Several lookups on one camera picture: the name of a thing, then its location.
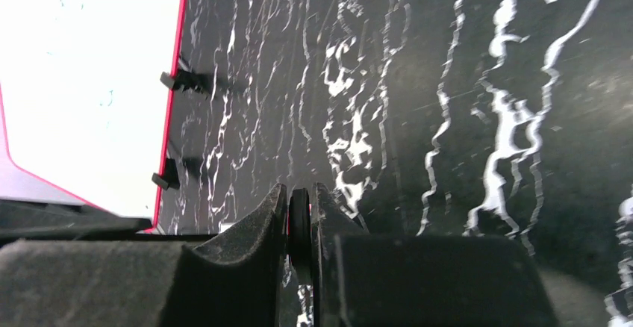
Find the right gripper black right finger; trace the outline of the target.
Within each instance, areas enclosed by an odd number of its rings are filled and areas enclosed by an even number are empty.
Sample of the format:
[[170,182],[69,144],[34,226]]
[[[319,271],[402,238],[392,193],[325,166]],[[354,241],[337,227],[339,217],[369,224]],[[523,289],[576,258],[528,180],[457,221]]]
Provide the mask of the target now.
[[312,188],[316,326],[557,326],[531,258],[504,237],[370,234]]

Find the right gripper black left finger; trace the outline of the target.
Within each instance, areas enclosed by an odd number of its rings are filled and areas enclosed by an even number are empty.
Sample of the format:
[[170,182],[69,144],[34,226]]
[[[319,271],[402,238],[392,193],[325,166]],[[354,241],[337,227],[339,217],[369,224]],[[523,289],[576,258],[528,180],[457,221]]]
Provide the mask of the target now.
[[228,230],[181,250],[161,326],[277,326],[287,188],[276,184]]

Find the pink-framed whiteboard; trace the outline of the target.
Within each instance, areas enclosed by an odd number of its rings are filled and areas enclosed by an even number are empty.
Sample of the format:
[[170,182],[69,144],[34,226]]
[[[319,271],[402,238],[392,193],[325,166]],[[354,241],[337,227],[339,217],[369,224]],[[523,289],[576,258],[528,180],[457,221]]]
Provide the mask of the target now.
[[187,0],[1,0],[1,171],[158,223]]

